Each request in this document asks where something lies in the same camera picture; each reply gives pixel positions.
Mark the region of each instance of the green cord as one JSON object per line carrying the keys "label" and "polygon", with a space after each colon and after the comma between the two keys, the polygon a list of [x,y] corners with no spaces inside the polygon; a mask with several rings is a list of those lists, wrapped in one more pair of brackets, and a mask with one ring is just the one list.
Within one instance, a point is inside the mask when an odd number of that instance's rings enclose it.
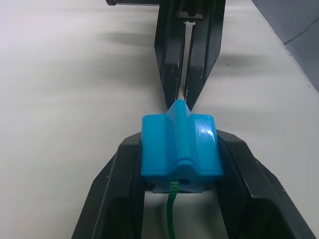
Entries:
{"label": "green cord", "polygon": [[169,239],[175,239],[174,225],[173,225],[173,204],[178,192],[178,188],[179,188],[179,181],[178,180],[172,181],[170,185],[170,192],[168,195],[168,200],[166,205],[167,229],[168,229]]}

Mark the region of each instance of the white table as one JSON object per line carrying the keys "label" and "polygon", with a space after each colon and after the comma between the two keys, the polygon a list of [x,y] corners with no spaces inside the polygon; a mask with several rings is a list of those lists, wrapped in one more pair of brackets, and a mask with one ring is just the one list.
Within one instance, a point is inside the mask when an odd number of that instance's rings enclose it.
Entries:
{"label": "white table", "polygon": [[[250,0],[226,5],[221,54],[194,112],[245,140],[319,236],[318,93]],[[103,0],[0,3],[1,238],[70,239],[118,144],[144,115],[165,110],[157,11]],[[177,238],[223,238],[220,220],[212,230],[203,223],[211,196],[178,195]],[[160,238],[166,197],[147,194],[144,238]]]}

